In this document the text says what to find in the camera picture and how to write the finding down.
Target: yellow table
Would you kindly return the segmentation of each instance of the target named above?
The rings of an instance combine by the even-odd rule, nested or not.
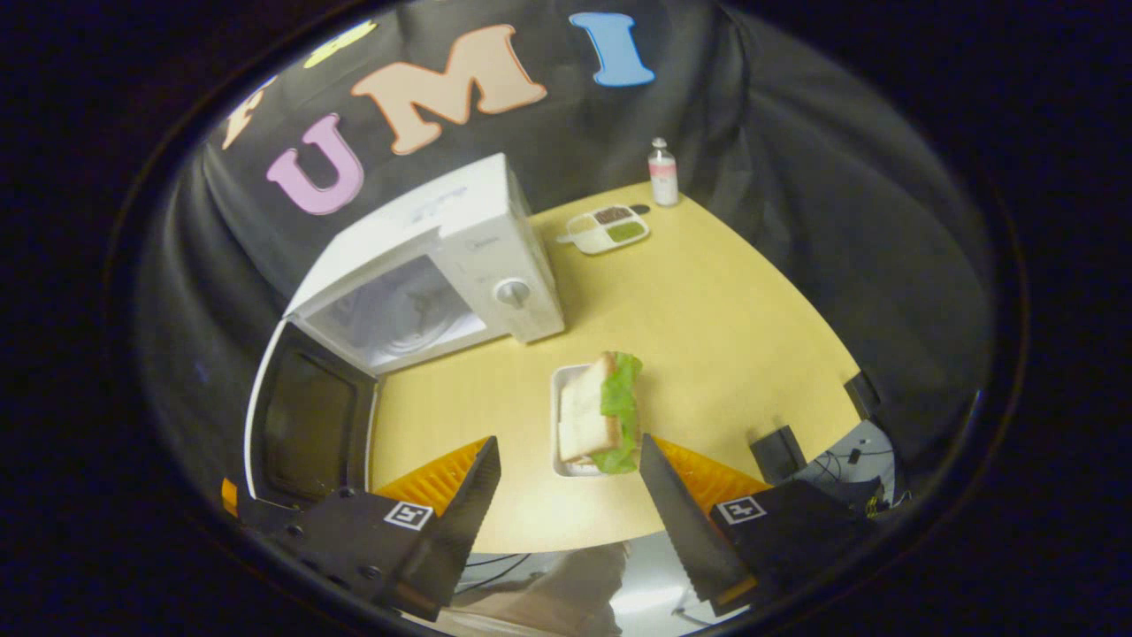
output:
[[[566,221],[649,203],[642,241],[584,255]],[[371,449],[381,487],[487,436],[503,477],[473,551],[528,553],[631,540],[663,528],[640,473],[561,477],[550,465],[550,376],[602,351],[644,362],[644,431],[760,477],[746,434],[789,424],[807,460],[859,423],[842,386],[858,368],[817,310],[747,241],[687,197],[652,204],[637,183],[531,217],[550,257],[566,333],[501,338],[385,380]]]

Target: letter m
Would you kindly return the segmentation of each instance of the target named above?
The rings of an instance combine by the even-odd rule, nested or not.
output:
[[[417,106],[454,123],[466,123],[472,110],[472,83],[480,89],[480,112],[500,113],[547,96],[531,81],[511,48],[511,25],[489,26],[461,35],[448,52],[443,74],[406,62],[383,67],[354,85],[381,109],[396,139],[393,152],[408,155],[440,136],[440,124],[423,121]]]

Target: sandwich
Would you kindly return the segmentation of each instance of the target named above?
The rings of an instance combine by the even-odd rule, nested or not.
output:
[[[558,457],[594,465],[604,474],[636,471],[641,447],[634,385],[642,363],[632,354],[606,352],[563,388],[558,399]]]

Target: blue letter i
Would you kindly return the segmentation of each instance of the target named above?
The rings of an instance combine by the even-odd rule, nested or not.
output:
[[[601,70],[593,80],[602,86],[635,86],[652,81],[657,74],[644,68],[629,35],[635,21],[624,14],[574,14],[569,24],[590,34]]]

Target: lettuce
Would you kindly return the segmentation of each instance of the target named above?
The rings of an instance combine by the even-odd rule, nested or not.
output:
[[[614,373],[601,385],[601,413],[620,421],[621,446],[591,454],[590,459],[601,473],[627,474],[636,471],[633,451],[636,449],[637,411],[633,385],[644,365],[637,358],[623,352],[615,352],[614,359]]]

